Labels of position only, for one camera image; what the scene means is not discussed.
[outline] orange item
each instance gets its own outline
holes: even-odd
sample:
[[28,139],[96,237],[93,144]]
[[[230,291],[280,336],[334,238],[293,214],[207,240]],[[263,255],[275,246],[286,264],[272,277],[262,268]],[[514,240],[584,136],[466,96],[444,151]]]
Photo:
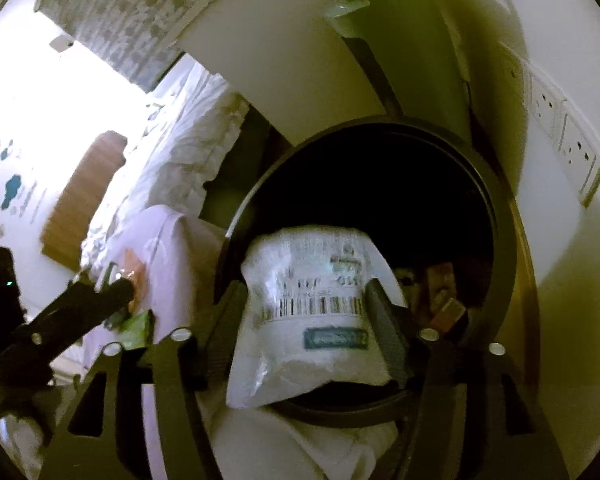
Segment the orange item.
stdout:
[[135,314],[146,293],[146,267],[133,249],[125,249],[122,277],[134,284],[134,298],[128,304],[130,314]]
[[456,298],[448,298],[448,301],[431,320],[429,326],[440,333],[446,334],[454,327],[465,312],[466,308]]
[[431,313],[435,316],[447,298],[456,298],[456,277],[452,263],[439,264],[427,267],[427,281],[429,283],[429,301]]

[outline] white bedsheet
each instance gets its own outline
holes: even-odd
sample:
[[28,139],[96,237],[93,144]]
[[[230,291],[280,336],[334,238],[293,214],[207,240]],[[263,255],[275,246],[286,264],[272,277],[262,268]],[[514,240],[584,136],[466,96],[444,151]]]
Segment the white bedsheet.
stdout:
[[206,195],[203,184],[216,177],[240,134],[247,101],[222,76],[191,58],[184,61],[187,70],[170,77],[164,106],[148,121],[138,145],[128,148],[126,164],[91,220],[80,266],[94,279],[102,270],[106,241],[139,212],[162,204],[198,216]]

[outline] wall socket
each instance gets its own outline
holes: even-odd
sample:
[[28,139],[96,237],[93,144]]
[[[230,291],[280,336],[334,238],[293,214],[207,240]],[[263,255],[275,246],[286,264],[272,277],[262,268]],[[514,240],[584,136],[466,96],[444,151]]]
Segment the wall socket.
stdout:
[[558,158],[580,202],[589,205],[600,183],[600,139],[593,128],[565,102]]
[[560,108],[564,101],[557,89],[552,88],[546,78],[542,77],[537,70],[530,68],[529,71],[530,92],[526,109],[538,121],[544,132],[551,139],[552,144],[560,140]]
[[538,67],[499,43],[498,70],[547,135],[585,207],[600,183],[600,138],[573,103]]

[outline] green label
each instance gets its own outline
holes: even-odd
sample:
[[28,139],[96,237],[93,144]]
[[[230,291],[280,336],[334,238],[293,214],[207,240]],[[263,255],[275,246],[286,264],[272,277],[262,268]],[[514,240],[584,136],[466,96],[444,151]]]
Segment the green label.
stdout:
[[366,350],[369,336],[366,330],[349,326],[321,326],[304,331],[304,348],[356,348]]

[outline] curtain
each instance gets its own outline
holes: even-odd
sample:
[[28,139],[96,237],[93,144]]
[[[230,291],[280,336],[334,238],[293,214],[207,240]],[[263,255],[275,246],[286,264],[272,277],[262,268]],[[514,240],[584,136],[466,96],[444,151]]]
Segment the curtain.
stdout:
[[160,40],[196,0],[37,0],[35,10],[145,92],[182,55]]

